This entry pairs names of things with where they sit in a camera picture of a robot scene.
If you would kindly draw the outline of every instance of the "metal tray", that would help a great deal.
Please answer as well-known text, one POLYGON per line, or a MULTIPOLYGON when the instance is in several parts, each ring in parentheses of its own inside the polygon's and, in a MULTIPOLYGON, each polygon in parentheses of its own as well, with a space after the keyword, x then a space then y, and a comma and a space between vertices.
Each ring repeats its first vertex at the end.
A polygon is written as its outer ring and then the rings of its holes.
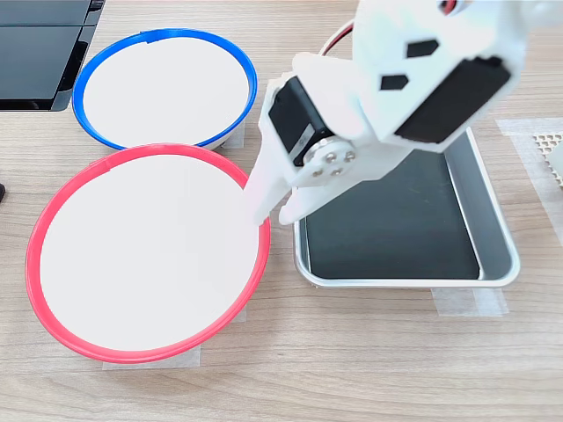
POLYGON ((504 287, 520 272, 471 130, 414 151, 296 222, 295 261, 319 287, 504 287))

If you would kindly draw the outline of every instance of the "wood grain surface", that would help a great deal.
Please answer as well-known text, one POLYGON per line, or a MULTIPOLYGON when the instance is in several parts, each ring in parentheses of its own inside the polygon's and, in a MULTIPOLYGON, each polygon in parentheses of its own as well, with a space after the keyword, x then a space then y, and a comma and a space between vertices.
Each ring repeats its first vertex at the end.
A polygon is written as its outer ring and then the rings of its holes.
MULTIPOLYGON (((200 28, 250 55, 261 98, 268 78, 289 70, 295 53, 317 51, 354 11, 350 0, 109 0, 89 57, 141 30, 200 28)), ((260 145, 259 109, 260 100, 245 148, 223 151, 247 171, 260 145)), ((71 109, 0 113, 0 181, 8 188, 0 204, 0 421, 563 420, 563 250, 494 121, 560 116, 563 29, 543 30, 531 37, 518 90, 474 128, 523 262, 505 290, 506 316, 438 316, 427 290, 313 288, 295 270, 290 228, 274 223, 247 321, 206 342, 200 367, 102 372, 41 326, 24 268, 41 210, 113 151, 71 109)))

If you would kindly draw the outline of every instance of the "blue rim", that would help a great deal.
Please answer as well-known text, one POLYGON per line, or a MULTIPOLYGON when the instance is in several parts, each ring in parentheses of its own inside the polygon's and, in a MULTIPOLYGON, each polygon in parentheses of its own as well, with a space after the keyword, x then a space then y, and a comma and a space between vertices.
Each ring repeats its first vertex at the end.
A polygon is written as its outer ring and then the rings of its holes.
POLYGON ((248 101, 246 101, 246 106, 242 114, 236 119, 229 127, 224 129, 220 134, 213 136, 212 138, 207 139, 206 141, 200 142, 195 144, 197 147, 205 147, 210 143, 216 141, 217 139, 222 138, 226 134, 228 134, 231 130, 237 127, 241 121, 248 115, 250 112, 254 100, 256 99, 256 95, 258 93, 258 75, 256 74, 256 69, 254 65, 252 65, 251 60, 245 54, 243 50, 237 47, 235 44, 226 40, 223 37, 215 35, 213 33, 206 33, 204 31, 197 31, 194 29, 155 29, 153 31, 146 31, 137 33, 135 35, 131 35, 123 40, 117 41, 115 44, 107 47, 97 55, 95 55, 89 62, 86 64, 77 78, 75 83, 73 95, 72 95, 72 108, 74 110, 74 114, 77 117, 78 123, 83 129, 94 139, 100 141, 107 145, 108 147, 114 149, 125 149, 126 147, 122 147, 121 145, 117 145, 113 142, 108 141, 104 136, 102 136, 94 127, 91 125, 90 121, 86 117, 86 113, 84 112, 84 90, 86 89, 86 85, 90 80, 91 74, 96 70, 96 68, 108 57, 114 55, 118 51, 121 51, 123 48, 130 47, 134 44, 138 44, 141 42, 151 43, 155 41, 165 40, 168 38, 197 38, 200 40, 209 41, 222 49, 228 51, 233 57, 235 57, 240 65, 243 67, 246 73, 246 77, 248 79, 248 86, 249 86, 249 95, 248 101))

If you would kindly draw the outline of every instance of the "red wire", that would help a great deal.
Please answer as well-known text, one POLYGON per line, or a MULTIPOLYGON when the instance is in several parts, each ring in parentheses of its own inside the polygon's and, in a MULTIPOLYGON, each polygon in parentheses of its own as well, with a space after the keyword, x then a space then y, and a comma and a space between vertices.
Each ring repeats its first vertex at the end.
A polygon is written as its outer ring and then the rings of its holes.
POLYGON ((338 44, 344 37, 346 37, 349 33, 351 33, 354 30, 354 24, 347 26, 344 31, 342 31, 342 33, 334 39, 333 42, 331 42, 329 44, 329 46, 326 48, 326 51, 323 53, 323 55, 326 55, 329 51, 331 51, 331 49, 338 44))
POLYGON ((449 15, 456 8, 456 4, 457 4, 457 0, 446 0, 446 5, 443 8, 443 12, 446 15, 449 15))

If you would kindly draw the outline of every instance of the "tape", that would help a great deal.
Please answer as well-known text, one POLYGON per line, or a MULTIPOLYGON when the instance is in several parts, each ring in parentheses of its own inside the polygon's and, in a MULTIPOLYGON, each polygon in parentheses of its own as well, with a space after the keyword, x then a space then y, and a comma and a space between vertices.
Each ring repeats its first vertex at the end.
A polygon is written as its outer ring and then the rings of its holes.
POLYGON ((433 288, 440 317, 502 317, 508 313, 501 288, 433 288))
MULTIPOLYGON (((246 307, 233 318, 231 324, 246 322, 246 307)), ((201 363, 201 346, 183 352, 168 359, 157 360, 149 363, 121 364, 102 363, 102 371, 130 370, 130 369, 175 369, 180 367, 198 367, 201 363)))
POLYGON ((510 137, 557 238, 563 245, 563 190, 534 138, 545 134, 561 134, 563 119, 497 120, 497 125, 503 135, 510 137))
POLYGON ((239 149, 245 146, 245 125, 246 120, 243 120, 232 131, 232 135, 222 145, 225 149, 239 149))

